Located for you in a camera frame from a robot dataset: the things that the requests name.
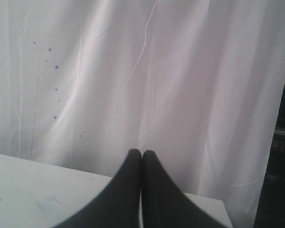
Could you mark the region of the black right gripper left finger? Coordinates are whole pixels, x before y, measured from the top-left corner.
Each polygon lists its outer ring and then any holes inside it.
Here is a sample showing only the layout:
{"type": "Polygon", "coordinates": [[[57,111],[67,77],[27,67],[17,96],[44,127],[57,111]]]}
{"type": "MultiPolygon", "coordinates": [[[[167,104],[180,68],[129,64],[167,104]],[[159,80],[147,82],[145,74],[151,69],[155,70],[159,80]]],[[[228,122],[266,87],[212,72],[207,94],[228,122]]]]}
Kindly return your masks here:
{"type": "Polygon", "coordinates": [[[106,187],[91,202],[56,227],[138,228],[141,160],[141,152],[130,149],[106,187]]]}

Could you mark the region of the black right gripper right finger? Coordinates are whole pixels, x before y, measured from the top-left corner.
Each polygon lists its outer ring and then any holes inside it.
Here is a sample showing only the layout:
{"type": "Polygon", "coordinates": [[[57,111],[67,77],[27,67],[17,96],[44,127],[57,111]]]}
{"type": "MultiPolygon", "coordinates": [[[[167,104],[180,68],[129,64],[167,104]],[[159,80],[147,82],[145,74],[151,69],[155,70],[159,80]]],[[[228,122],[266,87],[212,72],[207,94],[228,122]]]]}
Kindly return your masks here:
{"type": "Polygon", "coordinates": [[[151,150],[142,156],[142,223],[145,228],[224,228],[173,182],[151,150]]]}

